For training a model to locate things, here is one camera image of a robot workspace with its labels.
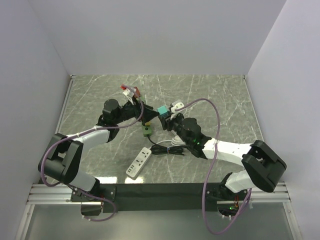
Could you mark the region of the teal plug adapter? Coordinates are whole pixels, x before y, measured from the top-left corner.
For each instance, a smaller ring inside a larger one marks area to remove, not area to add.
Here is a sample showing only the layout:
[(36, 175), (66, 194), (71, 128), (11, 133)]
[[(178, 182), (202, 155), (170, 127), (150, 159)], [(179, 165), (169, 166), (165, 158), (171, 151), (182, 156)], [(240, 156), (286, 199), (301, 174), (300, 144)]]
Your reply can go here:
[(165, 105), (158, 107), (156, 110), (159, 113), (158, 115), (159, 118), (166, 118), (167, 116), (170, 115), (170, 111)]

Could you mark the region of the green power strip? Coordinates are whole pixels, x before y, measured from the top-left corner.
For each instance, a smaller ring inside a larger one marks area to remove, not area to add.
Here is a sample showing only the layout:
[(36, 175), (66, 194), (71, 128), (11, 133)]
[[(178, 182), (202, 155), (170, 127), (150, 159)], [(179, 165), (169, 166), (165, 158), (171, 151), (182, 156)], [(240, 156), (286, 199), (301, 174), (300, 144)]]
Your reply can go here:
[(151, 128), (151, 124), (150, 126), (146, 125), (146, 121), (144, 121), (145, 117), (146, 117), (146, 113), (147, 113), (147, 109), (145, 107), (145, 105), (147, 104), (147, 101), (144, 97), (141, 97), (141, 100), (143, 101), (143, 105), (144, 105), (144, 110), (143, 110), (143, 116), (142, 116), (142, 120), (141, 120), (141, 130), (142, 130), (142, 134), (144, 137), (147, 137), (148, 135), (152, 135), (152, 128)]

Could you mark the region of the white power strip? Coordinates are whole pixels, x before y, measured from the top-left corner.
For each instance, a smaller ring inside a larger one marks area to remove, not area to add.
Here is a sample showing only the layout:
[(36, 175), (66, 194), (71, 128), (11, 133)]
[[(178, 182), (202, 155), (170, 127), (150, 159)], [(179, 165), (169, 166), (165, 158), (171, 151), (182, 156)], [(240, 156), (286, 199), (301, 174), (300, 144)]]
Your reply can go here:
[(135, 180), (138, 175), (140, 174), (141, 170), (150, 159), (152, 155), (152, 151), (147, 148), (143, 147), (135, 159), (132, 161), (130, 166), (126, 170), (126, 174), (129, 178)]

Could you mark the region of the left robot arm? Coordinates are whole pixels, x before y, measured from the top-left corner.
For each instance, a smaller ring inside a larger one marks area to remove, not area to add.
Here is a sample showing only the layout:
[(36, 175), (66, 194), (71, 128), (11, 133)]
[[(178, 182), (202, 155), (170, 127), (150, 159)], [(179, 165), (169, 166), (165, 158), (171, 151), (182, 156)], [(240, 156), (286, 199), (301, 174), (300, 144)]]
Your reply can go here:
[(75, 135), (56, 133), (38, 164), (42, 182), (51, 177), (58, 183), (82, 190), (82, 195), (88, 201), (94, 201), (101, 196), (100, 181), (80, 171), (82, 156), (91, 148), (111, 142), (120, 130), (119, 124), (135, 119), (143, 124), (159, 116), (159, 112), (144, 102), (132, 98), (123, 106), (116, 99), (105, 101), (102, 114), (97, 124)]

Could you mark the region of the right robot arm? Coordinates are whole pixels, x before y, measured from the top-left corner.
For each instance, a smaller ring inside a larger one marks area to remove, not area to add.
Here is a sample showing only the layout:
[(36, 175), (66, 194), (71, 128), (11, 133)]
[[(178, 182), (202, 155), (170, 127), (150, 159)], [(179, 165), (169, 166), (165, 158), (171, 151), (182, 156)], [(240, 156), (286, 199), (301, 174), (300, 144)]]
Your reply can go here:
[(195, 118), (160, 115), (164, 130), (174, 131), (192, 155), (201, 159), (223, 160), (244, 169), (228, 173), (218, 184), (214, 196), (230, 200), (236, 194), (257, 187), (272, 193), (287, 169), (287, 164), (262, 140), (252, 144), (219, 141), (202, 133)]

